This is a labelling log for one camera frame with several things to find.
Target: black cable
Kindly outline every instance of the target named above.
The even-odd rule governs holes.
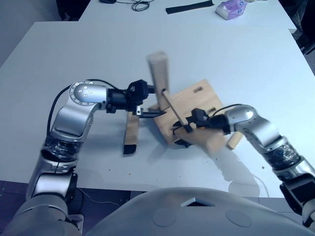
[[[122,2],[122,1],[117,1],[118,3],[122,4],[131,4],[131,9],[133,11],[144,11],[150,7],[150,3],[154,0],[150,1],[143,1],[143,0],[131,0],[133,2]]]
[[[49,116],[48,116],[48,121],[47,121],[47,130],[46,130],[46,135],[49,136],[50,134],[50,123],[51,123],[51,118],[53,117],[53,113],[54,113],[54,109],[55,109],[55,106],[56,106],[56,103],[58,101],[58,99],[60,98],[60,96],[65,92],[67,91],[68,89],[70,88],[70,85],[65,87],[63,90],[61,90],[58,95],[56,96],[53,104],[51,105],[51,108],[50,108],[50,112],[49,112]]]
[[[109,82],[105,81],[105,80],[99,80],[99,79],[90,79],[88,81],[99,81],[99,82],[103,82],[109,86],[111,86],[113,89],[121,92],[123,95],[126,96],[126,94],[124,93],[123,90],[113,86],[112,84],[110,84]],[[65,92],[67,91],[69,88],[70,88],[71,85],[65,87],[63,90],[61,90],[57,96],[55,97],[55,100],[53,101],[53,104],[51,105],[51,108],[50,108],[50,112],[49,112],[49,116],[48,116],[48,121],[47,121],[47,128],[46,128],[46,135],[49,136],[50,135],[50,125],[51,125],[51,119],[53,117],[53,113],[54,113],[54,109],[55,109],[55,106],[56,106],[56,103],[58,101],[58,99],[60,98],[60,96]]]
[[[239,106],[239,105],[241,105],[241,104],[240,104],[240,103],[236,103],[236,104],[232,104],[232,105],[229,105],[229,106],[226,106],[226,107],[222,107],[222,108],[218,109],[217,111],[215,111],[215,112],[213,113],[212,117],[213,117],[216,113],[218,113],[218,112],[220,112],[220,111],[222,111],[222,110],[225,110],[226,108],[235,107],[235,106]]]
[[[110,84],[109,82],[107,82],[107,81],[105,81],[105,80],[90,79],[90,80],[88,80],[88,81],[99,81],[99,82],[103,82],[103,83],[105,83],[105,84],[109,85],[110,87],[112,87],[112,88],[114,88],[114,89],[116,89],[116,90],[120,90],[119,88],[117,88],[117,87],[113,86],[112,84]]]
[[[82,207],[83,207],[83,202],[84,202],[84,194],[83,192],[81,192],[81,190],[79,188],[77,188],[79,190],[79,192],[81,193],[82,195],[82,201],[81,201],[81,205],[80,205],[80,208],[77,210],[77,213],[76,214],[80,214],[81,213],[81,210],[82,210]]]

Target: wall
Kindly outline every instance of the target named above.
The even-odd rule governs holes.
[[[0,0],[0,67],[37,21],[59,21],[56,0]]]

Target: black chair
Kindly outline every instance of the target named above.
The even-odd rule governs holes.
[[[62,20],[78,21],[87,8],[90,0],[56,0],[58,13]]]

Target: silver robotic arm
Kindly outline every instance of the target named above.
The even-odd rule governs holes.
[[[92,81],[72,84],[68,101],[56,115],[27,188],[27,201],[20,207],[3,235],[79,235],[69,223],[66,202],[73,198],[78,175],[78,154],[97,110],[133,112],[153,118],[163,112],[143,112],[140,105],[154,88],[139,80],[125,90],[96,85]]]
[[[90,81],[76,82],[68,95],[40,152],[27,199],[52,193],[68,200],[74,194],[78,153],[93,123],[94,112],[106,109],[107,88]]]
[[[199,127],[222,129],[225,134],[243,133],[283,182],[280,189],[290,207],[303,215],[304,225],[309,227],[315,221],[314,167],[298,154],[270,121],[259,116],[255,108],[237,105],[222,115],[212,117],[206,116],[203,110],[195,109],[189,119]]]

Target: computer mouse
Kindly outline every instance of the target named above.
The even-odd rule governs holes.
[[[117,0],[99,0],[99,1],[103,3],[114,4]]]

